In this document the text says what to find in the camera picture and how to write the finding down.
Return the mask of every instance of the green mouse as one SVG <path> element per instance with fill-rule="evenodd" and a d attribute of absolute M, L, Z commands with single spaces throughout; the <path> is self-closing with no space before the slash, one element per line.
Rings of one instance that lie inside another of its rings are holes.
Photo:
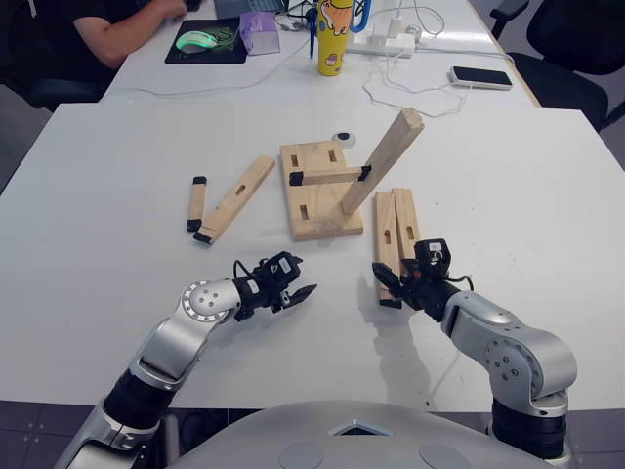
<path fill-rule="evenodd" d="M 217 47 L 217 38 L 203 31 L 187 31 L 176 40 L 176 48 L 185 54 L 195 54 Z"/>

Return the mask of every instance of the office chair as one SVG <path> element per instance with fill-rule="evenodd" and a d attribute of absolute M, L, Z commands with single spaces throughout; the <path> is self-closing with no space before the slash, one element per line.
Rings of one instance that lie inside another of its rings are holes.
<path fill-rule="evenodd" d="M 0 2 L 0 84 L 31 106 L 52 111 L 60 103 L 94 103 L 102 97 L 96 83 L 53 78 L 56 62 L 28 1 Z"/>
<path fill-rule="evenodd" d="M 504 0 L 490 12 L 499 38 L 528 0 Z M 625 65 L 625 0 L 544 0 L 527 27 L 543 59 L 510 53 L 543 107 L 580 109 L 599 132 L 625 114 L 625 101 L 607 112 L 607 93 L 575 73 L 607 75 Z"/>

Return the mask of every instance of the white table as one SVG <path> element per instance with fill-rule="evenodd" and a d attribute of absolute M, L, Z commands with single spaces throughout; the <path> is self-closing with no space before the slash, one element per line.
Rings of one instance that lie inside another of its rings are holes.
<path fill-rule="evenodd" d="M 478 50 L 499 52 L 500 49 L 485 29 L 468 0 L 438 0 L 419 2 L 436 8 L 445 18 L 444 33 L 434 38 L 424 33 L 421 45 L 433 48 L 453 50 Z M 374 0 L 372 12 L 384 8 L 379 0 Z M 412 10 L 403 10 L 404 22 L 416 23 Z M 213 19 L 215 17 L 212 0 L 202 3 L 200 10 L 188 14 L 187 18 Z M 437 20 L 430 14 L 423 13 L 422 18 L 430 28 L 438 28 Z M 373 17 L 369 24 L 377 21 Z M 132 54 L 121 67 L 111 83 L 105 102 L 124 101 L 163 101 L 148 93 L 135 91 L 137 88 L 148 89 L 156 93 L 186 92 L 214 89 L 223 86 L 245 86 L 262 79 L 278 64 L 297 50 L 309 37 L 307 32 L 280 31 L 280 54 L 248 57 L 245 64 L 238 65 L 167 65 L 164 60 L 179 28 L 179 23 L 168 22 L 140 50 Z M 246 104 L 314 104 L 319 100 L 344 106 L 369 103 L 361 84 L 373 67 L 372 61 L 384 58 L 347 54 L 346 65 L 339 76 L 324 77 L 316 71 L 316 56 L 309 58 L 307 45 L 295 56 L 287 59 L 282 66 L 265 82 L 245 90 L 201 96 L 176 97 L 177 101 L 210 101 Z M 534 107 L 522 83 L 510 64 L 501 58 L 441 54 L 421 52 L 411 59 L 398 60 L 392 78 L 412 88 L 421 90 L 437 87 L 449 82 L 447 72 L 453 65 L 495 68 L 508 71 L 514 87 L 510 91 L 473 90 L 466 103 L 466 108 L 482 107 Z M 415 107 L 428 113 L 441 113 L 455 107 L 457 100 L 442 92 L 430 92 L 411 95 L 395 91 L 382 84 L 379 74 L 373 76 L 371 83 L 375 97 L 380 100 L 399 104 L 403 107 Z M 466 89 L 458 88 L 462 95 Z M 288 108 L 278 115 L 288 115 Z"/>
<path fill-rule="evenodd" d="M 267 119 L 277 112 L 59 108 L 0 197 L 0 400 L 92 405 L 189 282 L 286 249 L 305 259 L 297 285 L 317 291 L 297 309 L 218 329 L 174 406 L 489 409 L 485 372 L 438 324 L 377 306 L 371 200 L 363 235 L 294 243 L 278 166 L 213 246 L 186 232 L 194 175 L 208 176 L 215 205 L 257 154 L 345 128 L 359 164 L 394 118 L 293 107 L 298 118 L 277 127 Z M 581 113 L 466 110 L 428 123 L 378 190 L 393 187 L 413 189 L 422 235 L 447 239 L 453 275 L 472 275 L 484 296 L 571 347 L 572 409 L 625 406 L 623 173 Z"/>

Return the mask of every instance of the yellow cup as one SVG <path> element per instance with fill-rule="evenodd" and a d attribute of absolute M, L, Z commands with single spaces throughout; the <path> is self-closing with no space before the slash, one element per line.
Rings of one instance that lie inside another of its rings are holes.
<path fill-rule="evenodd" d="M 322 75 L 341 73 L 343 56 L 348 46 L 353 1 L 319 0 L 316 15 L 319 58 L 316 69 Z"/>

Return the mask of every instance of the laptop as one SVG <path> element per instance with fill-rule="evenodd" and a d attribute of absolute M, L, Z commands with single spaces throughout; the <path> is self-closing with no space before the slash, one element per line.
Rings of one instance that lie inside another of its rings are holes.
<path fill-rule="evenodd" d="M 285 12 L 288 0 L 215 0 L 218 20 L 235 18 L 247 12 Z"/>

